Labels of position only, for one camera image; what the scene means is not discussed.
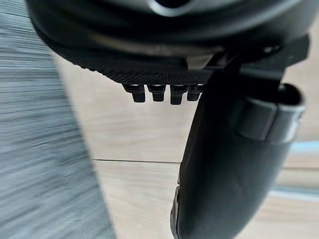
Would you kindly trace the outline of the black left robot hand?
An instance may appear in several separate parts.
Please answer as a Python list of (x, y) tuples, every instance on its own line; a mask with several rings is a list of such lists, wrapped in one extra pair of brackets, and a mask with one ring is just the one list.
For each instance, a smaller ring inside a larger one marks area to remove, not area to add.
[(316, 0), (28, 0), (55, 53), (136, 103), (198, 103), (170, 213), (176, 239), (232, 239), (277, 178), (305, 111), (282, 83), (305, 60)]

